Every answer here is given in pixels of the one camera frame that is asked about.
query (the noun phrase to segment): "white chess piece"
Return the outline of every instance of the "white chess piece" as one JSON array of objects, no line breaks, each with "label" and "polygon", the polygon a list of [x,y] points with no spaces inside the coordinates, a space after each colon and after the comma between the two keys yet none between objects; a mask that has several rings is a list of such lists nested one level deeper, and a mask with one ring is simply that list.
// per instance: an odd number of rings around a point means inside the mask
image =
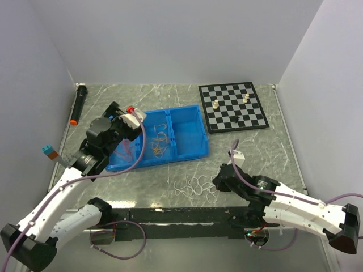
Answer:
[{"label": "white chess piece", "polygon": [[215,99],[214,104],[213,104],[213,109],[218,109],[219,105],[218,105],[218,100]]},{"label": "white chess piece", "polygon": [[250,94],[246,94],[245,96],[244,96],[244,99],[242,100],[244,103],[247,103],[248,102],[248,98],[250,98]]}]

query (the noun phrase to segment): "white backdrop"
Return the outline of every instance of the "white backdrop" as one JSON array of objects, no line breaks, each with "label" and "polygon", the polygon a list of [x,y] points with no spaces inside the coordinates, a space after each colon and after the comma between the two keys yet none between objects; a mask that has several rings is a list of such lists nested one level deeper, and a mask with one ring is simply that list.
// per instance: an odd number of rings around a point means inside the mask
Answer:
[{"label": "white backdrop", "polygon": [[[325,0],[278,88],[309,193],[319,199],[363,194],[363,2]],[[363,199],[346,198],[363,211]],[[343,272],[363,271],[338,253]]]},{"label": "white backdrop", "polygon": [[30,0],[75,82],[278,83],[322,0]]},{"label": "white backdrop", "polygon": [[[45,196],[75,86],[28,1],[0,3],[0,229],[16,225]],[[0,264],[5,248],[0,243]]]}]

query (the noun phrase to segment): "chessboard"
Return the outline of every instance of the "chessboard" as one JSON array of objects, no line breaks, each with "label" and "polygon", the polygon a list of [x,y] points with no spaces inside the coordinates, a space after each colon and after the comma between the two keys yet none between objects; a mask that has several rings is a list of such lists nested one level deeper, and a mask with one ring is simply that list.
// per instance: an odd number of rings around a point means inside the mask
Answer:
[{"label": "chessboard", "polygon": [[[252,82],[199,86],[199,93],[209,133],[269,127]],[[246,94],[249,98],[244,103]]]}]

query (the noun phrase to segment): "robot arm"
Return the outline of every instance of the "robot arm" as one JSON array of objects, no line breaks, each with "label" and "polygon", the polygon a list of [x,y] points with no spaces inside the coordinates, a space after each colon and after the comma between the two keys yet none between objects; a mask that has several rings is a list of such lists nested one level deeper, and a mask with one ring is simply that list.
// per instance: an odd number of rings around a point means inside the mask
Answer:
[{"label": "robot arm", "polygon": [[255,188],[247,186],[238,177],[231,163],[221,166],[213,180],[217,190],[234,192],[250,202],[248,214],[235,218],[234,224],[246,228],[262,227],[265,223],[294,227],[328,240],[339,251],[357,253],[360,217],[356,206],[327,205],[272,178],[251,177],[241,169],[243,155],[234,150],[234,158],[239,175]]},{"label": "robot arm", "polygon": [[[144,112],[133,108],[131,110],[141,122],[146,118]],[[74,199],[95,179],[86,179],[71,185],[67,183],[85,176],[99,175],[108,165],[109,157],[117,145],[123,139],[133,141],[141,131],[141,125],[135,116],[124,113],[119,109],[119,105],[113,102],[101,118],[93,120],[86,133],[87,138],[70,161],[70,167],[65,169],[59,182],[47,196],[16,226],[7,224],[1,230],[6,250],[9,251],[14,241],[24,233],[12,256],[32,271],[42,271],[54,259],[57,248],[61,248],[87,228],[110,222],[112,207],[95,198],[75,215],[58,223]],[[40,216],[33,222],[34,215],[40,209]]]}]

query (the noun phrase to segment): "gray marble surface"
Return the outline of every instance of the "gray marble surface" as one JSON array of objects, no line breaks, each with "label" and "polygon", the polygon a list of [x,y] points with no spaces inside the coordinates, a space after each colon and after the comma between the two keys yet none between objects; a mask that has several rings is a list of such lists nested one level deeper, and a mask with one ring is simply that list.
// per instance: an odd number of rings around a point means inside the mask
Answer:
[{"label": "gray marble surface", "polygon": [[[121,108],[129,105],[143,111],[198,104],[202,111],[198,85],[89,85],[88,97],[78,126],[71,126],[65,142],[63,156],[74,153],[85,138],[90,123],[109,106],[112,101]],[[302,182],[286,134],[281,113],[271,86],[255,86],[270,128],[236,131],[208,135],[209,156],[199,160],[184,161],[135,169],[129,173],[99,178],[74,202],[72,208],[83,206],[89,199],[99,197],[113,207],[210,207],[245,206],[247,201],[234,193],[215,192],[210,188],[210,176],[215,175],[222,163],[228,162],[227,151],[234,139],[239,139],[239,151],[246,161],[243,170],[250,175],[266,175],[285,183],[298,192],[303,192]],[[59,167],[54,182],[64,169]],[[201,193],[199,184],[207,189]]]}]

